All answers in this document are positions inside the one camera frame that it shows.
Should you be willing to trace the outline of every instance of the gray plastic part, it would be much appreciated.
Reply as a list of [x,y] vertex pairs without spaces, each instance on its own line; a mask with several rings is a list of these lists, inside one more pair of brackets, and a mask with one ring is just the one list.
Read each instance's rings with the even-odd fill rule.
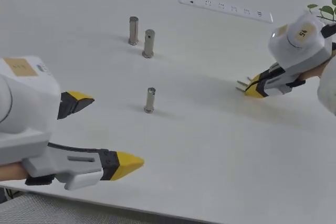
[[[269,71],[271,72],[278,68],[280,68],[280,65],[278,63],[275,63],[269,68]],[[279,76],[268,79],[265,83],[264,91],[268,95],[289,93],[292,91],[292,88],[287,86],[286,84],[294,82],[298,79],[299,76],[300,73],[290,74],[288,72],[285,72]]]
[[288,74],[298,74],[306,72],[326,62],[331,57],[331,53],[332,53],[332,37],[325,39],[324,47],[316,54],[314,54],[312,57],[288,69],[285,69],[285,71]]
[[56,174],[62,183],[78,174],[102,170],[98,153],[66,151],[49,146],[41,155],[24,159],[22,165],[31,177]]
[[27,129],[20,134],[0,133],[0,165],[20,162],[38,156],[47,147],[51,134]]
[[[332,40],[327,38],[324,41],[324,47],[312,57],[288,69],[285,69],[285,73],[268,79],[265,83],[264,91],[268,95],[279,93],[286,94],[291,92],[292,88],[286,84],[296,81],[301,73],[313,69],[326,62],[331,57],[331,52]],[[277,68],[280,68],[280,65],[275,63],[269,68],[269,71],[274,71]]]

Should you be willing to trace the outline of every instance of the metal peg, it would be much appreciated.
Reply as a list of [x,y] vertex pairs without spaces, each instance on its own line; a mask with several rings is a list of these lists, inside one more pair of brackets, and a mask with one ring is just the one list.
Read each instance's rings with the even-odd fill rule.
[[132,46],[138,44],[138,23],[139,19],[137,17],[130,17],[130,38],[128,43]]
[[152,113],[154,111],[155,92],[156,92],[155,88],[147,89],[147,100],[146,100],[146,106],[144,107],[146,113]]
[[145,58],[152,58],[154,55],[153,48],[154,48],[154,38],[155,32],[152,29],[146,30],[145,33],[145,47],[142,52],[142,56]]

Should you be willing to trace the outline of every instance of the label sticker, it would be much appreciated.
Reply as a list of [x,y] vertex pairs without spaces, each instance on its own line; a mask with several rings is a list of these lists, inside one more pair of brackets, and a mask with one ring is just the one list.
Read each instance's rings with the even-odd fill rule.
[[288,25],[284,25],[278,28],[277,37],[280,37],[281,35],[285,34],[287,32]]
[[36,71],[23,58],[4,58],[13,73],[18,77],[37,76]]
[[309,22],[305,22],[302,24],[301,29],[299,30],[299,32],[296,34],[295,38],[302,42],[305,42],[306,39],[309,38],[309,36],[311,34],[313,34],[316,31],[316,28],[313,24],[309,23]]

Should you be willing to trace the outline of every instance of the white table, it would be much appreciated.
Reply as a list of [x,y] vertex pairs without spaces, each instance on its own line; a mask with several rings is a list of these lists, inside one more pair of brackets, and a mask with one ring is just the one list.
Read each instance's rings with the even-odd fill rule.
[[[267,100],[234,87],[273,63],[272,28],[329,0],[228,1],[270,11],[275,23],[177,0],[0,0],[0,56],[40,56],[64,90],[96,99],[60,121],[52,141],[145,159],[124,179],[76,191],[0,185],[226,224],[334,222],[336,119],[317,102],[318,80]],[[145,59],[150,28],[155,56]],[[153,114],[143,112],[148,87],[157,89]]]

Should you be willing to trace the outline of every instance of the power strip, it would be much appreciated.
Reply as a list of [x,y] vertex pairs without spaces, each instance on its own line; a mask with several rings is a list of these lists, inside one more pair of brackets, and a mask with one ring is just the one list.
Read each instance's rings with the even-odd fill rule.
[[217,0],[178,0],[181,4],[191,5],[199,8],[214,10],[216,12],[231,14],[244,18],[251,18],[258,21],[273,23],[272,14],[250,8],[240,8],[236,5],[226,4]]

